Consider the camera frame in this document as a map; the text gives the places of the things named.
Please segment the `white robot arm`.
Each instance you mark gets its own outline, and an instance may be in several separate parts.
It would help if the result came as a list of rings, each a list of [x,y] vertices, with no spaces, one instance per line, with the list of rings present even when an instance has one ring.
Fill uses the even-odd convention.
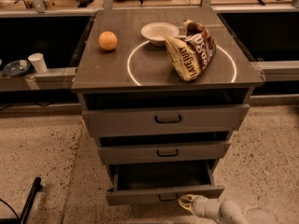
[[[231,200],[220,202],[202,195],[186,194],[178,198],[179,205],[197,217],[216,224],[249,224],[240,207]]]

